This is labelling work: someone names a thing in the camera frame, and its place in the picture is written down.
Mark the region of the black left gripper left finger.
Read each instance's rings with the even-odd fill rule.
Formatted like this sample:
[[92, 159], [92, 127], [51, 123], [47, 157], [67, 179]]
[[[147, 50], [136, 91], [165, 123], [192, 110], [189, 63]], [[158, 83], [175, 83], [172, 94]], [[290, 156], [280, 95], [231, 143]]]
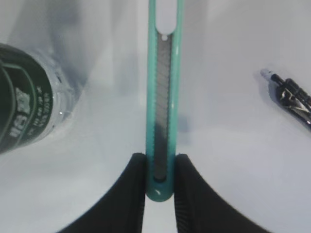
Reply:
[[88, 211], [61, 233], [142, 232], [146, 156], [134, 153], [118, 180]]

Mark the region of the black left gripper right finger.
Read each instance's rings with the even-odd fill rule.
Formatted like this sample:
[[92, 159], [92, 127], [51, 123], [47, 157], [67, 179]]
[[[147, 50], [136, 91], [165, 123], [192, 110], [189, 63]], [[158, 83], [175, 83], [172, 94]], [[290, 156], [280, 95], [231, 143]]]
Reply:
[[266, 233], [202, 178], [186, 154], [174, 161], [174, 209], [179, 233]]

